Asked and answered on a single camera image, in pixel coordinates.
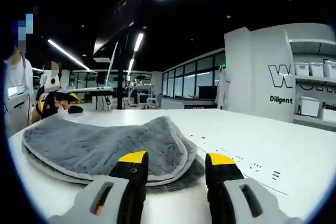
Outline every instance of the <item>microfiber cloth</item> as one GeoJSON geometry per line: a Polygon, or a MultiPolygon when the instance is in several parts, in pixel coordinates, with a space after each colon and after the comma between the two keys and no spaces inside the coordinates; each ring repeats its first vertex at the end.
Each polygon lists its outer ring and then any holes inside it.
{"type": "Polygon", "coordinates": [[[112,127],[50,117],[25,131],[23,145],[36,167],[74,183],[108,175],[121,156],[142,150],[149,153],[147,186],[154,190],[178,190],[204,175],[195,159],[197,146],[166,116],[143,125],[112,127]]]}

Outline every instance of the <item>table surface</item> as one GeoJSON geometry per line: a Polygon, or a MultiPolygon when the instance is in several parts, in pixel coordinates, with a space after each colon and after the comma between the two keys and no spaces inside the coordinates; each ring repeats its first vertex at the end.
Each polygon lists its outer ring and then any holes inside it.
{"type": "MultiPolygon", "coordinates": [[[[280,209],[290,217],[306,219],[333,186],[334,132],[217,109],[84,111],[82,114],[63,111],[54,116],[112,126],[140,125],[164,115],[199,147],[202,158],[206,152],[233,158],[245,177],[254,178],[277,196],[280,209]]],[[[62,215],[73,205],[75,195],[83,186],[54,179],[32,167],[21,150],[23,132],[9,139],[18,173],[42,214],[62,215]]],[[[206,192],[203,177],[187,189],[147,194],[141,223],[210,224],[206,192]]]]}

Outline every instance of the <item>laboratory workstation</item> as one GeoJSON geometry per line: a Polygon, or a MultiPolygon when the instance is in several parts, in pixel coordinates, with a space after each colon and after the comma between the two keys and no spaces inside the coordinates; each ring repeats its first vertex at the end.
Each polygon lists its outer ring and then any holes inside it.
{"type": "Polygon", "coordinates": [[[5,60],[20,204],[52,224],[328,223],[336,25],[272,1],[39,0],[38,39],[12,22],[5,60]]]}

